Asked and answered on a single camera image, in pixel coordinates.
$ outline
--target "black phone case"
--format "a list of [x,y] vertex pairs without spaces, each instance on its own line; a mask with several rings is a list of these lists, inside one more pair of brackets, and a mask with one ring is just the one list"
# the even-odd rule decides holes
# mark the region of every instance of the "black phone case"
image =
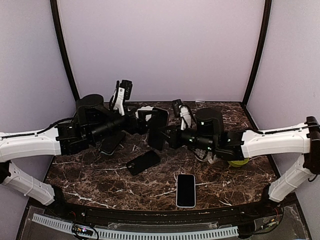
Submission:
[[158,163],[160,163],[160,157],[155,151],[150,150],[135,159],[128,161],[126,163],[126,168],[133,176],[135,176]]

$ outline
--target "phone screen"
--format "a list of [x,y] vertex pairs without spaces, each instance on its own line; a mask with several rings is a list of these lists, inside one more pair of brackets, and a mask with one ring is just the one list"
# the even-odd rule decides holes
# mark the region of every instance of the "phone screen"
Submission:
[[180,208],[194,208],[196,206],[196,178],[194,175],[178,175],[176,205]]
[[165,146],[165,139],[162,137],[159,128],[168,126],[169,113],[167,110],[154,107],[155,116],[149,125],[148,145],[154,149],[162,151]]

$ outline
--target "black cable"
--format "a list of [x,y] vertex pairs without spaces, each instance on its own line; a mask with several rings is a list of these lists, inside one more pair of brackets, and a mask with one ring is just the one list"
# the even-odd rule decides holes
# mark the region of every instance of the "black cable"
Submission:
[[284,207],[284,204],[282,203],[282,216],[280,218],[280,221],[277,225],[275,225],[274,228],[272,228],[271,230],[269,231],[265,231],[265,232],[258,232],[260,231],[260,229],[258,229],[257,231],[253,232],[253,235],[262,235],[262,234],[268,234],[268,233],[271,233],[272,231],[274,231],[279,225],[280,223],[282,222],[282,220],[284,219],[284,215],[285,215],[285,207]]
[[282,220],[284,219],[284,215],[285,215],[285,207],[284,207],[284,204],[282,203],[282,216],[281,216],[278,224],[275,225],[275,227],[273,227],[273,228],[270,229],[269,231],[265,231],[265,232],[260,232],[261,230],[264,230],[264,229],[260,229],[260,228],[259,228],[259,229],[255,230],[255,231],[253,231],[253,232],[246,232],[246,233],[244,233],[244,232],[239,232],[239,234],[240,234],[240,235],[262,235],[262,234],[271,233],[272,231],[274,231],[274,230],[280,225],[280,223],[281,223]]
[[50,129],[52,129],[54,126],[60,124],[60,123],[63,123],[65,121],[71,121],[73,120],[74,118],[73,117],[67,117],[67,118],[64,118],[64,119],[60,119],[58,121],[55,121],[54,123],[50,124],[50,126],[48,126],[47,128],[41,130],[41,131],[38,131],[36,134],[42,134]]
[[180,108],[182,108],[182,107],[186,107],[186,108],[188,109],[188,111],[189,111],[189,113],[190,113],[190,116],[191,116],[193,122],[196,124],[197,121],[196,121],[196,119],[195,119],[195,116],[194,116],[193,113],[192,113],[191,108],[190,108],[188,105],[185,105],[185,104],[182,104],[182,105],[180,106]]
[[291,129],[283,129],[283,130],[276,130],[276,131],[259,131],[253,128],[247,128],[246,130],[251,130],[257,134],[261,134],[261,135],[270,135],[270,134],[278,134],[278,133],[285,133],[285,132],[291,132],[291,131],[298,131],[301,129],[309,129],[309,128],[313,128],[313,127],[320,127],[320,125],[310,125],[310,126],[303,126],[303,127],[296,127],[296,128],[291,128]]
[[[59,216],[59,215],[57,215],[54,211],[52,211],[50,208],[46,208],[47,210],[49,210],[54,216],[56,216],[57,218],[59,218],[59,219],[63,219],[61,216]],[[74,211],[71,211],[71,212],[69,212],[69,214],[72,214],[74,217],[75,217],[75,220],[72,220],[72,224],[73,225],[75,225],[74,223],[76,223],[76,224],[78,224],[78,225],[82,225],[82,226],[85,226],[85,227],[89,227],[89,228],[91,228],[95,233],[96,233],[96,240],[99,240],[99,233],[98,233],[98,231],[93,227],[93,226],[90,226],[90,225],[86,225],[84,222],[80,222],[80,221],[77,221],[77,215],[75,214],[75,212]],[[81,238],[81,240],[82,240],[82,237],[81,236],[79,236],[76,232],[75,232],[75,235],[76,236],[78,236],[78,237],[80,237]]]
[[114,96],[111,97],[111,99],[109,101],[109,110],[110,111],[113,111],[114,107],[116,105],[116,101],[117,101],[118,93],[119,93],[119,86],[120,86],[120,81],[116,81],[115,94],[114,94]]
[[314,180],[317,179],[317,177],[318,177],[318,174],[316,174],[311,180],[310,180],[310,178],[308,178],[308,182],[312,183]]
[[41,131],[38,131],[37,133],[31,132],[31,133],[15,134],[15,135],[1,136],[1,138],[10,139],[10,138],[16,138],[16,137],[26,137],[26,136],[33,136],[33,135],[36,135],[36,134],[37,135],[38,134],[42,134],[42,133],[52,129],[57,124],[63,123],[65,121],[70,121],[70,120],[73,120],[73,119],[74,119],[73,117],[67,117],[67,118],[64,118],[64,119],[60,119],[60,120],[55,121],[54,123],[50,124],[47,128],[45,128],[45,129],[43,129]]

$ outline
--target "white object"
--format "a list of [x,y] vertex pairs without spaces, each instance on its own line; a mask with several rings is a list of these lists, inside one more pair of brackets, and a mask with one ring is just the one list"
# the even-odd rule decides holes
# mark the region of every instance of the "white object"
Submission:
[[[37,134],[38,132],[40,130],[18,133],[0,132],[0,163],[38,155],[61,155],[60,143],[56,140],[58,129],[51,128],[41,134]],[[30,133],[35,135],[3,138]],[[51,185],[26,174],[12,162],[9,164],[9,172],[11,176],[4,179],[3,185],[14,188],[24,196],[34,198],[45,206],[54,201],[55,192]]]
[[117,95],[117,98],[115,99],[116,92],[117,92],[117,89],[114,91],[114,94],[112,97],[112,100],[115,101],[113,109],[119,110],[120,115],[124,116],[125,115],[125,109],[124,109],[125,89],[123,87],[119,87],[118,88],[118,95]]
[[191,114],[186,106],[179,106],[180,109],[180,117],[182,118],[181,121],[181,130],[185,130],[188,126],[189,128],[192,127],[191,121]]
[[[142,106],[142,107],[140,107],[140,108],[135,112],[135,117],[136,117],[137,119],[139,118],[139,111],[152,111],[152,109],[154,109],[153,106]],[[152,117],[151,114],[146,115],[146,116],[145,116],[145,120],[146,120],[146,121],[149,121],[151,117]]]
[[[242,141],[244,143],[241,148],[244,158],[252,158],[266,154],[301,153],[294,165],[278,180],[271,183],[268,194],[269,199],[274,202],[281,202],[305,180],[315,176],[309,169],[303,167],[305,162],[303,154],[310,152],[310,139],[307,138],[307,135],[310,133],[309,129],[302,129],[306,126],[305,123],[300,123],[295,126],[260,131],[264,134],[247,130],[242,136]],[[297,128],[299,130],[265,134],[266,132],[271,131]]]
[[11,176],[4,179],[3,185],[16,189],[45,206],[54,202],[55,191],[51,185],[26,174],[12,162],[9,164],[9,172]]
[[242,141],[244,141],[244,144],[241,146],[243,157],[252,158],[260,155],[281,153],[309,153],[310,139],[307,138],[309,129],[302,129],[302,127],[306,126],[306,124],[300,123],[295,126],[260,131],[265,133],[301,128],[296,131],[286,131],[274,134],[259,134],[252,130],[247,130],[242,136]]
[[[56,140],[58,129],[51,128],[37,135],[37,131],[26,131],[17,133],[0,132],[0,163],[11,159],[24,158],[38,155],[61,155],[60,143]],[[30,136],[18,136],[2,138],[10,135],[30,134]]]
[[271,183],[269,187],[269,199],[274,202],[281,202],[289,193],[297,189],[304,181],[314,176],[309,169],[304,168],[304,155],[289,168],[278,180]]
[[[65,221],[59,218],[53,218],[46,215],[33,214],[32,221],[43,226],[49,227],[66,234],[72,233],[72,222]],[[129,232],[129,231],[115,231],[105,228],[95,227],[99,234],[100,240],[216,240],[239,236],[238,227],[226,227],[221,229],[205,230],[205,231],[191,231],[191,232],[170,232],[170,233],[152,233],[152,232]],[[88,237],[84,234],[78,233],[81,237]],[[97,239],[97,234],[94,232],[91,239]]]

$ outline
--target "wire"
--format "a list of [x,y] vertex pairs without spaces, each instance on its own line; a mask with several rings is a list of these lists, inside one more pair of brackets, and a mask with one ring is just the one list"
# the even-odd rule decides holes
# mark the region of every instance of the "wire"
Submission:
[[[274,210],[275,210],[275,212],[276,212],[276,217],[275,217],[274,219],[272,219],[273,221],[274,221],[275,219],[277,219],[278,216],[279,216],[279,211],[278,211],[276,208],[274,208]],[[274,230],[280,225],[280,223],[281,223],[282,220],[284,219],[284,215],[285,215],[285,208],[284,208],[284,204],[282,203],[282,216],[281,216],[278,224],[275,225],[275,227],[273,227],[271,230],[265,231],[265,232],[260,232],[261,230],[263,230],[263,228],[262,228],[262,229],[259,228],[259,229],[255,230],[255,231],[253,231],[253,232],[247,232],[247,233],[239,232],[239,234],[240,234],[240,235],[262,235],[262,234],[271,233],[272,231],[274,231]],[[263,227],[263,226],[267,226],[267,225],[269,225],[269,224],[272,223],[272,222],[268,222],[268,223],[262,225],[262,227]]]
[[[186,107],[186,108],[188,109],[188,112],[189,112],[189,114],[190,114],[190,116],[191,116],[191,119],[192,119],[193,122],[196,124],[197,121],[196,121],[196,119],[195,119],[194,114],[192,113],[191,108],[190,108],[188,105],[185,105],[185,104],[182,104],[182,105],[180,106],[180,109],[181,109],[182,107]],[[185,118],[184,118],[184,117],[182,117],[182,118],[183,118],[183,121],[186,123],[187,127],[189,127],[188,124],[187,124],[187,121],[185,120]]]
[[276,212],[276,217],[275,217],[275,218],[279,217],[279,212],[278,212],[278,210],[277,210],[276,208],[275,208],[274,210],[275,210],[275,212]]
[[279,220],[279,222],[278,222],[278,224],[277,225],[275,225],[275,227],[274,228],[272,228],[271,230],[269,230],[269,231],[265,231],[265,232],[257,232],[257,231],[255,231],[255,232],[253,232],[253,235],[262,235],[262,234],[268,234],[268,233],[271,233],[272,231],[274,231],[279,225],[280,225],[280,223],[282,222],[282,220],[284,219],[284,215],[285,215],[285,208],[284,208],[284,204],[282,203],[282,216],[281,216],[281,218],[280,218],[280,220]]
[[[49,210],[53,215],[55,215],[56,217],[58,217],[58,218],[60,218],[60,219],[63,219],[61,216],[59,216],[59,215],[57,215],[54,211],[52,211],[50,208],[46,208],[47,210]],[[89,226],[89,225],[86,225],[84,222],[80,222],[80,221],[77,221],[77,215],[76,215],[76,213],[74,212],[74,211],[70,211],[69,212],[70,214],[72,214],[72,215],[74,215],[74,217],[75,217],[75,220],[73,220],[72,222],[72,224],[73,225],[75,225],[74,223],[76,223],[76,224],[78,224],[78,225],[82,225],[82,226],[86,226],[87,228],[91,228],[94,232],[95,232],[95,234],[96,234],[96,240],[99,240],[99,233],[98,233],[98,231],[93,227],[93,226]],[[75,237],[75,238],[77,238],[77,239],[79,239],[79,240],[82,240],[83,238],[81,237],[81,236],[79,236],[76,232],[74,232],[75,233],[75,235],[77,236],[77,237],[79,237],[79,238],[77,238],[77,237],[75,237],[74,235],[73,235],[73,237]]]
[[110,111],[113,111],[114,107],[116,105],[118,93],[119,93],[119,86],[120,86],[120,81],[116,81],[115,94],[111,97],[111,99],[109,101],[109,110]]
[[10,139],[10,138],[17,138],[17,137],[26,137],[26,136],[34,136],[34,135],[39,135],[39,134],[42,134],[50,129],[52,129],[54,126],[60,124],[60,123],[63,123],[65,121],[71,121],[73,120],[74,118],[73,117],[67,117],[67,118],[64,118],[64,119],[60,119],[58,121],[55,121],[54,123],[50,124],[47,128],[41,130],[41,131],[38,131],[37,133],[35,132],[31,132],[31,133],[22,133],[22,134],[15,134],[15,135],[8,135],[8,136],[1,136],[1,138],[3,139]]
[[311,180],[310,180],[310,178],[308,178],[308,182],[312,183],[314,180],[317,179],[317,177],[318,177],[318,174],[316,174]]
[[[99,233],[98,233],[98,231],[97,231],[94,227],[92,227],[92,226],[86,226],[86,227],[91,228],[91,229],[95,232],[95,234],[96,234],[96,240],[99,240]],[[79,240],[90,239],[90,237],[85,237],[85,236],[80,236],[80,235],[78,235],[78,233],[77,233],[76,231],[74,231],[74,232],[72,232],[72,233],[76,235],[76,237],[73,236],[73,237],[76,238],[76,239],[79,239]]]
[[313,127],[320,127],[320,125],[309,125],[309,126],[303,126],[303,127],[296,127],[296,128],[291,128],[291,129],[283,129],[283,130],[276,130],[276,131],[259,131],[253,128],[247,128],[247,130],[251,130],[257,134],[261,134],[261,135],[269,135],[269,134],[278,134],[278,133],[285,133],[285,132],[291,132],[291,131],[298,131],[301,129],[309,129],[309,128],[313,128]]

